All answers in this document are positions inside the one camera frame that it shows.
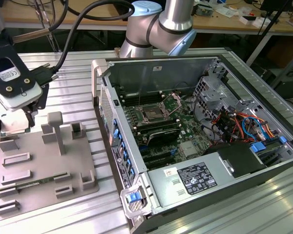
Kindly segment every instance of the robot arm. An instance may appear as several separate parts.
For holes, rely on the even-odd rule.
[[[167,0],[165,11],[161,12],[161,6],[155,2],[134,2],[135,13],[128,18],[120,57],[150,57],[153,46],[169,56],[182,55],[196,35],[192,29],[193,3],[194,0]]]

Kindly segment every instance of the screw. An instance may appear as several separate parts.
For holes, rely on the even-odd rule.
[[[5,88],[6,91],[11,92],[13,90],[13,88],[11,86],[8,86]]]

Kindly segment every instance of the desk leg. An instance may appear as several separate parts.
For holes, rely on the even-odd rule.
[[[269,41],[269,39],[272,37],[272,35],[270,33],[267,33],[265,35],[265,37],[262,39],[262,41],[259,43],[259,45],[256,47],[256,49],[254,50],[254,52],[252,53],[252,55],[249,57],[249,59],[246,61],[246,64],[248,66],[251,66],[251,64],[255,61],[255,59],[257,58],[257,56],[259,55],[259,53],[262,51],[262,49],[264,48],[264,46],[267,44],[267,42]]]

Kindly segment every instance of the power cable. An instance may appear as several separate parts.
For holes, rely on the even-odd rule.
[[[63,63],[65,61],[65,58],[67,56],[68,48],[69,48],[69,46],[71,44],[73,35],[74,35],[75,31],[77,30],[78,25],[80,24],[80,22],[84,18],[84,16],[87,15],[87,13],[89,11],[91,11],[92,9],[94,9],[94,8],[96,8],[98,6],[106,5],[106,4],[120,4],[120,5],[123,5],[123,6],[128,7],[131,10],[128,13],[123,14],[121,16],[115,16],[115,17],[95,17],[96,20],[106,20],[106,19],[111,20],[111,18],[113,18],[112,20],[122,20],[122,19],[125,19],[125,18],[128,18],[129,16],[131,16],[134,13],[134,11],[135,11],[134,6],[132,4],[130,4],[129,2],[125,1],[125,0],[99,0],[99,1],[93,2],[89,6],[87,6],[78,15],[77,19],[75,20],[74,24],[72,25],[71,30],[69,31],[69,34],[68,34],[68,37],[67,37],[67,40],[66,40],[66,44],[65,44],[63,53],[62,53],[62,55],[60,57],[60,60],[52,68],[54,74],[57,73],[59,71],[59,69],[62,67],[62,65],[63,65]]]

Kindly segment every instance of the workbench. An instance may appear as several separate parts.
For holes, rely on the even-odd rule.
[[[27,0],[15,0],[16,2],[27,4]],[[77,11],[82,11],[86,6],[91,4],[93,0],[71,0],[69,6]],[[227,4],[233,4],[232,6],[250,7],[253,9],[255,16],[260,16],[260,10],[251,4],[246,4],[240,0],[227,0]],[[59,0],[54,2],[56,7],[56,16],[60,17],[63,6]],[[3,8],[1,8],[5,20],[5,26],[10,28],[41,28],[41,24],[37,18],[35,10],[29,6],[21,6],[15,4],[9,0],[6,0]],[[90,15],[98,17],[110,17],[117,16],[118,13],[113,5],[104,5],[90,11]],[[59,29],[70,29],[76,16],[67,13],[63,23],[59,26]],[[255,49],[249,60],[248,65],[251,65],[259,53],[262,51],[264,46],[274,35],[279,36],[293,36],[293,27],[287,23],[288,18],[279,18],[280,22],[272,27],[269,33],[264,37],[258,47]],[[78,29],[84,30],[126,30],[126,21],[93,21],[83,19]],[[217,12],[213,13],[212,17],[194,16],[193,17],[193,28],[198,33],[218,33],[218,34],[240,34],[240,35],[257,35],[259,29],[253,25],[244,25],[239,21],[239,17],[228,18]]]
[[[237,69],[244,65],[234,53],[224,48],[190,49],[186,52],[187,55],[197,53],[222,54]],[[154,54],[163,55],[164,53],[156,50]],[[29,69],[48,62],[55,65],[60,56],[60,53],[20,55]],[[69,53],[58,72],[59,78],[50,83],[46,108],[39,110],[35,118],[36,126],[31,130],[41,130],[40,125],[47,123],[47,113],[53,111],[63,113],[64,125],[81,121],[86,126],[100,190],[0,221],[0,234],[11,232],[23,234],[129,233],[129,224],[119,199],[91,101],[92,60],[114,57],[114,51]],[[250,82],[258,81],[250,77]],[[275,104],[275,98],[267,96],[267,100],[279,108]],[[293,116],[287,116],[287,120],[293,124]],[[211,233],[293,233],[293,168],[265,184],[189,214],[152,233],[181,234],[208,231]]]

